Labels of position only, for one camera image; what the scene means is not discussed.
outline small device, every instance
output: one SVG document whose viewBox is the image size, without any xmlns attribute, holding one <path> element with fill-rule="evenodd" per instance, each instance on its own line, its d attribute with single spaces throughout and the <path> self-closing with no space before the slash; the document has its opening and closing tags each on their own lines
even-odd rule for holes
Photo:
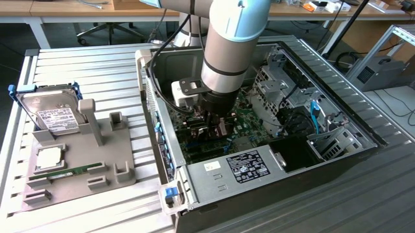
<svg viewBox="0 0 415 233">
<path fill-rule="evenodd" d="M 413 0 L 404 0 L 401 2 L 401 5 L 402 5 L 402 10 L 406 11 L 406 12 L 413 12 L 414 9 L 415 9 L 415 1 Z"/>
<path fill-rule="evenodd" d="M 351 80 L 351 82 L 362 91 L 390 88 L 400 85 L 400 74 L 404 70 L 405 63 L 402 61 L 396 61 L 390 56 L 374 57 L 357 80 Z"/>
<path fill-rule="evenodd" d="M 343 2 L 343 5 L 341 2 L 329 2 L 326 6 L 326 11 L 329 11 L 330 13 L 338 12 L 339 10 L 347 12 L 350 11 L 350 9 L 351 6 L 346 2 Z"/>
<path fill-rule="evenodd" d="M 174 94 L 174 99 L 175 99 L 175 103 L 177 103 L 178 107 L 185 107 L 186 106 L 186 102 L 187 103 L 190 103 L 190 102 L 197 103 L 198 102 L 199 95 L 195 94 L 195 95 L 186 96 L 183 94 L 179 81 L 173 82 L 173 84 L 171 84 L 171 91 L 173 91 L 173 94 Z"/>
<path fill-rule="evenodd" d="M 10 96 L 23 107 L 38 130 L 50 130 L 54 135 L 79 131 L 79 124 L 87 123 L 78 110 L 82 100 L 78 83 L 37 86 L 35 84 L 9 87 Z"/>
<path fill-rule="evenodd" d="M 303 5 L 303 7 L 310 12 L 314 12 L 314 11 L 323 12 L 326 6 L 327 6 L 327 1 L 311 1 Z"/>
</svg>

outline gray floor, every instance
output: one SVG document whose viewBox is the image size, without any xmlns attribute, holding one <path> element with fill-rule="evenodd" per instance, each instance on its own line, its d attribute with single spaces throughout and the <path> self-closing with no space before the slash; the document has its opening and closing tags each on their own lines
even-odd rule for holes
<svg viewBox="0 0 415 233">
<path fill-rule="evenodd" d="M 155 27 L 155 22 L 141 22 L 135 23 L 135 30 L 143 35 L 149 35 Z M 313 29 L 317 27 L 315 24 L 307 22 L 295 23 L 299 27 L 305 29 Z M 74 25 L 71 23 L 55 23 L 46 24 L 46 33 L 49 37 L 50 44 L 53 48 L 71 48 L 71 47 L 82 47 L 78 43 Z M 93 23 L 82 23 L 82 30 L 87 30 L 93 27 Z M 166 39 L 167 33 L 173 32 L 178 27 L 178 23 L 169 22 L 165 23 L 161 27 L 161 32 L 158 33 L 158 39 Z M 310 31 L 298 28 L 293 22 L 281 21 L 271 22 L 269 28 L 275 30 L 277 32 L 265 31 L 263 36 L 266 35 L 283 35 L 293 34 L 298 38 L 305 39 L 314 47 L 318 45 L 318 42 L 322 38 L 322 35 L 326 32 L 323 27 L 313 29 Z M 102 46 L 109 44 L 109 30 L 103 30 L 97 32 L 94 35 L 89 35 L 85 37 L 90 46 Z M 115 31 L 114 34 L 114 44 L 133 44 L 139 43 L 139 38 L 129 35 L 125 32 Z M 27 49 L 39 48 L 37 38 L 31 31 L 31 28 L 26 24 L 0 24 L 0 64 L 10 66 L 15 69 L 21 69 L 23 63 L 23 56 L 13 52 L 6 48 L 9 46 L 18 53 L 25 54 Z M 350 51 L 350 47 L 345 44 L 341 44 L 337 48 L 333 57 L 337 56 L 338 53 Z M 7 87 L 13 83 L 18 83 L 19 72 L 5 68 L 0 66 L 0 135 L 5 135 L 7 128 L 7 121 L 10 117 L 10 111 L 13 106 L 13 100 L 9 97 Z"/>
</svg>

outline metal slatted table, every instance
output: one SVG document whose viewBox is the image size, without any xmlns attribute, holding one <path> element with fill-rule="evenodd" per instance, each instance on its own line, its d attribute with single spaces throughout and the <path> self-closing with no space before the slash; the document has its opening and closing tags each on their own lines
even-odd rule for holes
<svg viewBox="0 0 415 233">
<path fill-rule="evenodd" d="M 2 149 L 2 168 L 11 156 L 2 200 L 5 232 L 173 232 L 173 220 L 162 212 L 158 195 L 159 174 L 149 138 L 139 96 L 135 52 L 150 44 L 41 50 L 26 57 L 19 85 L 58 84 L 77 80 L 86 99 L 95 99 L 98 119 L 121 111 L 129 117 L 137 179 L 133 186 L 17 213 L 23 200 L 23 187 L 33 145 L 34 123 L 14 104 Z"/>
</svg>

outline blue latch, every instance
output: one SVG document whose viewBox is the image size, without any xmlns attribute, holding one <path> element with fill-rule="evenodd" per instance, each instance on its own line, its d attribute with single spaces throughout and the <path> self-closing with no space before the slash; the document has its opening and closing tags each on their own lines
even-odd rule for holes
<svg viewBox="0 0 415 233">
<path fill-rule="evenodd" d="M 173 198 L 179 195 L 179 191 L 177 187 L 166 189 L 166 198 Z"/>
<path fill-rule="evenodd" d="M 37 85 L 35 84 L 29 84 L 29 85 L 21 85 L 18 88 L 19 93 L 29 93 L 29 92 L 35 92 L 37 91 Z"/>
<path fill-rule="evenodd" d="M 159 132 L 159 130 L 161 130 L 161 122 L 157 123 L 155 132 Z"/>
<path fill-rule="evenodd" d="M 78 82 L 74 82 L 74 83 L 73 83 L 73 87 L 74 87 L 74 89 L 75 89 L 78 99 L 79 99 L 79 100 L 83 100 L 83 94 L 81 93 L 81 88 L 79 88 Z"/>
<path fill-rule="evenodd" d="M 319 107 L 319 104 L 318 102 L 311 101 L 311 104 L 310 104 L 310 114 L 311 114 L 311 119 L 313 119 L 313 122 L 317 126 L 317 133 L 319 134 L 319 123 L 318 123 L 318 117 L 321 115 L 321 107 Z"/>
</svg>

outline workbench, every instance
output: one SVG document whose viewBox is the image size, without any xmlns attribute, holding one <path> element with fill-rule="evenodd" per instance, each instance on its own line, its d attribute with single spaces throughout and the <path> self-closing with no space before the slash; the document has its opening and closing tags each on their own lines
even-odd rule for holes
<svg viewBox="0 0 415 233">
<path fill-rule="evenodd" d="M 333 182 L 278 202 L 205 232 L 410 232 L 415 228 L 415 144 L 370 98 L 351 93 L 331 64 L 294 36 L 285 41 L 337 91 L 389 146 Z M 97 118 L 121 111 L 129 117 L 137 184 L 47 208 L 18 213 L 29 166 L 34 123 L 14 104 L 0 152 L 0 221 L 5 232 L 159 232 L 173 233 L 162 212 L 161 185 L 139 96 L 135 51 L 151 44 L 41 50 L 25 58 L 19 85 L 81 84 L 85 98 L 97 101 Z"/>
<path fill-rule="evenodd" d="M 18 5 L 25 5 L 19 11 L 14 10 Z M 113 8 L 111 3 L 103 5 L 103 10 L 101 10 L 91 6 L 83 5 L 77 0 L 57 0 L 53 2 L 34 0 L 0 0 L 0 23 L 27 23 L 33 28 L 41 48 L 50 49 L 51 45 L 43 29 L 45 23 L 153 22 L 159 21 L 163 15 L 163 9 L 114 10 Z M 333 43 L 357 9 L 358 7 L 353 6 L 350 12 L 339 13 L 337 20 L 342 23 L 334 32 L 334 36 L 331 37 L 323 52 L 326 52 L 333 46 Z M 285 2 L 282 2 L 279 4 L 273 3 L 269 20 L 327 21 L 333 20 L 334 17 L 335 14 L 327 11 L 313 13 L 302 7 L 289 6 Z M 366 6 L 357 20 L 410 20 L 410 15 L 385 14 L 371 6 Z M 175 11 L 167 11 L 165 21 L 179 21 L 179 13 Z"/>
</svg>

